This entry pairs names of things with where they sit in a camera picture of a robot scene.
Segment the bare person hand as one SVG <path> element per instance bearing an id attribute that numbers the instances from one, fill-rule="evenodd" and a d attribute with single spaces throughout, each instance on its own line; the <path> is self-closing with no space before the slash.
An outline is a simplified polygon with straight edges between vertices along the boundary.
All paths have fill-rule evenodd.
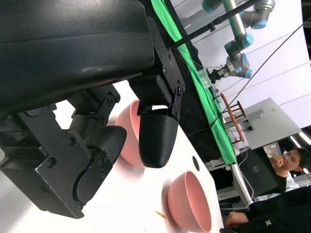
<path id="1" fill-rule="evenodd" d="M 247 218 L 246 214 L 239 212 L 230 212 L 225 218 L 224 227 L 234 227 L 248 222 L 249 219 Z"/>

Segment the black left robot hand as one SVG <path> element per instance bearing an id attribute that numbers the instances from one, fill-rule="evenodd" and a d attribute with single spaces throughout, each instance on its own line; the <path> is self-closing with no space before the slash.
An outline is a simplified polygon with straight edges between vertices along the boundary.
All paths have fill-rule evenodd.
<path id="1" fill-rule="evenodd" d="M 139 155 L 164 167 L 184 81 L 149 0 L 0 3 L 1 171 L 42 211 L 82 218 L 129 133 L 109 126 L 128 81 Z"/>

